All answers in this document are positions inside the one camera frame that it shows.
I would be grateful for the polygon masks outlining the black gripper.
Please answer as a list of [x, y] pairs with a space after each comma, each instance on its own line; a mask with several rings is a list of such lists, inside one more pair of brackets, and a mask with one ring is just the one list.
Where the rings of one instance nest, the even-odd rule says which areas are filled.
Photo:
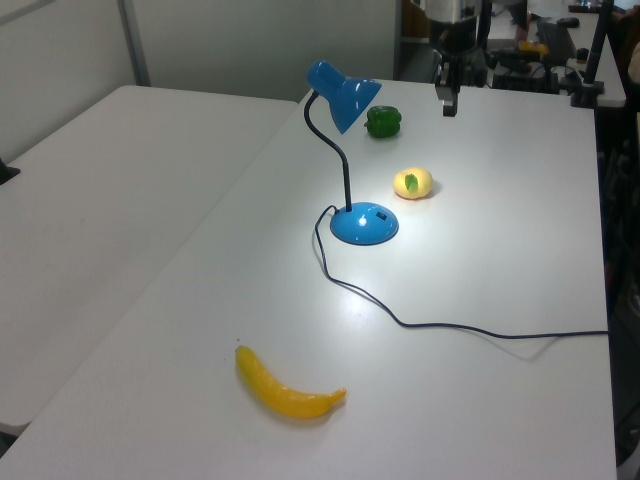
[[443, 115], [453, 118], [458, 111], [462, 86], [483, 88], [486, 84], [484, 52], [477, 41], [477, 19], [460, 22], [431, 20], [430, 43], [440, 60], [434, 80]]

